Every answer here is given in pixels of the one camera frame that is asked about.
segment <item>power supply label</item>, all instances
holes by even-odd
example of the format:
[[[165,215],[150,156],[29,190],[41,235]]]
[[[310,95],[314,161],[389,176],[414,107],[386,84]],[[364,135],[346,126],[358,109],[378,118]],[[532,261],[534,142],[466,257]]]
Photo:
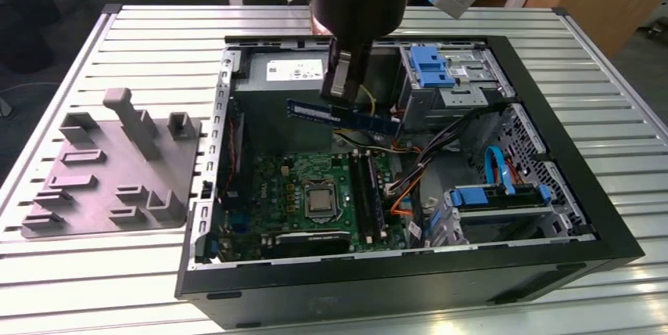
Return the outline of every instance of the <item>power supply label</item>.
[[[268,81],[313,81],[322,79],[321,59],[277,59],[266,63]]]

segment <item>blue ram module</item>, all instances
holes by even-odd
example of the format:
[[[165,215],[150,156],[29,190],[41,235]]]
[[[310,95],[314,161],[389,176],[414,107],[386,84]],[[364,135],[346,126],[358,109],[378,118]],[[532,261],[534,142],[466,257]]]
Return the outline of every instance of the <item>blue ram module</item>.
[[[398,121],[384,120],[348,110],[341,117],[332,115],[332,110],[326,106],[302,103],[288,99],[288,116],[298,117],[304,120],[332,125],[340,129],[364,130],[370,133],[394,135],[398,131]]]

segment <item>ram slot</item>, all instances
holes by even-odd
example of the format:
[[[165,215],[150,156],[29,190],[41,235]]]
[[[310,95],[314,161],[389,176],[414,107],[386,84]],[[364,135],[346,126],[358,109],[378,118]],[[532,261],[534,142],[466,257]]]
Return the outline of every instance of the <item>ram slot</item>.
[[[348,168],[352,180],[358,239],[364,243],[386,237],[382,202],[376,184],[376,171],[368,156],[350,154]]]

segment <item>floor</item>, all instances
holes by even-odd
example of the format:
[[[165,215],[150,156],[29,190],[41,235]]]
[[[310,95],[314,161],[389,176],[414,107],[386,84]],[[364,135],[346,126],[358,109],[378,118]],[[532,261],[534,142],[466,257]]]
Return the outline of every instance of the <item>floor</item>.
[[[13,74],[0,65],[0,96],[14,107],[10,121],[0,120],[0,184],[12,169],[21,148],[40,120],[57,85],[66,74],[78,48],[108,3],[133,5],[224,5],[226,0],[54,0],[62,14],[58,22],[41,29],[54,52],[54,62],[38,73]],[[285,0],[245,0],[254,5],[282,5]],[[294,4],[305,5],[306,0]],[[650,41],[637,32],[613,64],[628,79],[661,120],[668,123],[668,43]],[[10,91],[2,90],[17,84],[33,83]]]

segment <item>white sticker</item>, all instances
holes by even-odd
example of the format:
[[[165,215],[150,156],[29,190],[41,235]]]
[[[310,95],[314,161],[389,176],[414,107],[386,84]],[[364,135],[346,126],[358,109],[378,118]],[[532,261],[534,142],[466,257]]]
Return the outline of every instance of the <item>white sticker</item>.
[[[421,238],[421,229],[420,229],[420,227],[417,226],[416,223],[410,222],[410,224],[408,225],[408,232],[410,232],[410,234],[420,240],[420,238]]]
[[[456,75],[456,76],[466,76],[466,70],[462,67],[450,67],[448,69],[449,75]]]
[[[266,80],[270,81],[269,73],[266,73]],[[293,111],[294,111],[294,113],[304,114],[306,116],[313,116],[317,118],[324,118],[325,120],[329,120],[329,121],[341,121],[341,119],[338,117],[332,116],[329,113],[326,113],[321,110],[310,110],[308,108],[304,108],[302,106],[294,106]]]
[[[438,204],[438,200],[432,196],[426,199],[425,207],[433,207]]]
[[[266,63],[268,81],[308,81],[322,79],[321,59],[277,59]]]

